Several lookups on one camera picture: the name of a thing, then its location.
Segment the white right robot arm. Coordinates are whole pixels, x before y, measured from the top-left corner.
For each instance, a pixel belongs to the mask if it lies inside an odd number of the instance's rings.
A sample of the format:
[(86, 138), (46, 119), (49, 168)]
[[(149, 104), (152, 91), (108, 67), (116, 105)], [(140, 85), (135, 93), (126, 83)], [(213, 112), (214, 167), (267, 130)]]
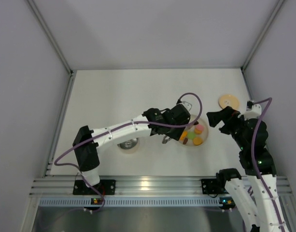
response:
[(216, 173), (218, 183), (234, 200), (248, 232), (287, 232), (277, 191), (277, 174), (272, 155), (266, 148), (267, 125), (263, 122), (266, 109), (252, 104), (245, 112), (227, 106), (218, 112), (208, 112), (209, 125), (231, 135), (240, 148), (239, 159), (251, 184), (247, 191), (237, 169), (222, 169)]

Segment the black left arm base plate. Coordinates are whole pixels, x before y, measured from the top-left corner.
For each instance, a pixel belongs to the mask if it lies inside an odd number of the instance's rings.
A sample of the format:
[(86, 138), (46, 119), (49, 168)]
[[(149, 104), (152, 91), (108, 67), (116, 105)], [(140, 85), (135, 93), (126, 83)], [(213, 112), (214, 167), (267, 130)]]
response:
[[(114, 195), (115, 187), (116, 180), (113, 179), (101, 179), (99, 184), (93, 186), (102, 195)], [(97, 195), (83, 180), (75, 180), (72, 193), (73, 195)]]

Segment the metal serving tongs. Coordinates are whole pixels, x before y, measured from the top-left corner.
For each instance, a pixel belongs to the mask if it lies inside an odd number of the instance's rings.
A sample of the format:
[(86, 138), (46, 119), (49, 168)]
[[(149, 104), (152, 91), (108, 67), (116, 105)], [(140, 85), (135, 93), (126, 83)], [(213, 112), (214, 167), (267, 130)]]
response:
[(170, 138), (169, 136), (165, 135), (162, 139), (162, 144), (166, 144), (168, 143), (172, 138)]

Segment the orange fish-shaped cookie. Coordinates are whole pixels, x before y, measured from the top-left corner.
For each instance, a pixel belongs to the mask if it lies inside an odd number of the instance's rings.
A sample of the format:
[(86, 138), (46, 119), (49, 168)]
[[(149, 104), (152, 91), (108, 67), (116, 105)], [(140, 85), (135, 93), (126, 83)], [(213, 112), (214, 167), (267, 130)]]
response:
[(184, 132), (181, 134), (179, 140), (182, 140), (182, 141), (183, 141), (183, 140), (187, 137), (187, 134), (188, 134), (188, 132), (187, 132), (187, 131), (184, 131)]

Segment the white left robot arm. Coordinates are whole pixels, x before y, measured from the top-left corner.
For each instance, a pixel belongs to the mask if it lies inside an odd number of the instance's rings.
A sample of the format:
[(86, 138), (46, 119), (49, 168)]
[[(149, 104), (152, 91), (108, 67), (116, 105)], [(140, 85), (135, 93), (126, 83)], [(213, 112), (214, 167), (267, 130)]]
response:
[(85, 185), (88, 188), (99, 185), (99, 154), (112, 146), (154, 135), (164, 135), (178, 141), (190, 122), (191, 108), (191, 104), (182, 101), (163, 112), (150, 108), (134, 119), (111, 127), (81, 127), (73, 141), (73, 148), (79, 171), (87, 182)]

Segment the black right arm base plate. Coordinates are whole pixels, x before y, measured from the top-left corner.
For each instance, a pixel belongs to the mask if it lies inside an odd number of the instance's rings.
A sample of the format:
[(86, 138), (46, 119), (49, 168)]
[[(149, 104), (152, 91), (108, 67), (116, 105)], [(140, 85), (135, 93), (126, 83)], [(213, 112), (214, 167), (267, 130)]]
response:
[(217, 181), (216, 178), (201, 179), (202, 193), (206, 195), (227, 194), (225, 188)]

